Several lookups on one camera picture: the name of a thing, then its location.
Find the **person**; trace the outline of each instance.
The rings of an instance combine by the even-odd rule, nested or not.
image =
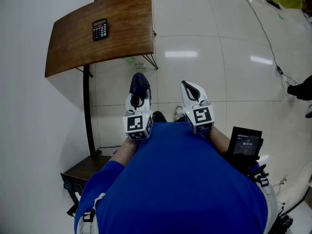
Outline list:
[[[96,203],[99,234],[260,234],[268,208],[261,189],[224,158],[216,127],[195,135],[181,107],[174,122],[154,112],[149,139],[128,138],[86,184],[75,217]]]
[[[284,74],[281,76],[285,94],[296,96],[301,100],[312,100],[312,76],[296,86],[290,85]],[[306,118],[312,118],[312,105],[308,107]]]

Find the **blue shirt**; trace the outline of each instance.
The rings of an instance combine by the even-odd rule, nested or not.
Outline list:
[[[155,123],[123,167],[109,161],[87,183],[75,231],[95,198],[100,234],[260,234],[267,205],[260,189],[186,122]]]

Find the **sneaker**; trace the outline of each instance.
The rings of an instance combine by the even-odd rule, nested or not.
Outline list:
[[[306,118],[312,118],[312,105],[308,107],[308,110],[306,112]]]
[[[184,113],[181,106],[177,106],[175,109],[174,121],[184,117]]]
[[[284,76],[284,75],[282,75],[282,84],[283,84],[283,88],[284,88],[285,94],[286,94],[286,95],[289,95],[288,92],[287,92],[287,90],[288,90],[288,87],[289,87],[290,84],[289,84],[289,82],[288,82],[288,80],[287,80],[287,77]]]

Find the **white wall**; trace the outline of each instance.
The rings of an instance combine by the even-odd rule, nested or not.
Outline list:
[[[60,172],[88,155],[82,73],[44,78],[54,21],[93,0],[0,0],[0,232],[72,233]]]

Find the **wooden tabletop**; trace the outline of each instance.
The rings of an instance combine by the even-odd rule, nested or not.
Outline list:
[[[107,18],[108,38],[92,23]],[[51,33],[45,77],[100,61],[152,54],[152,0],[98,0],[62,17]]]

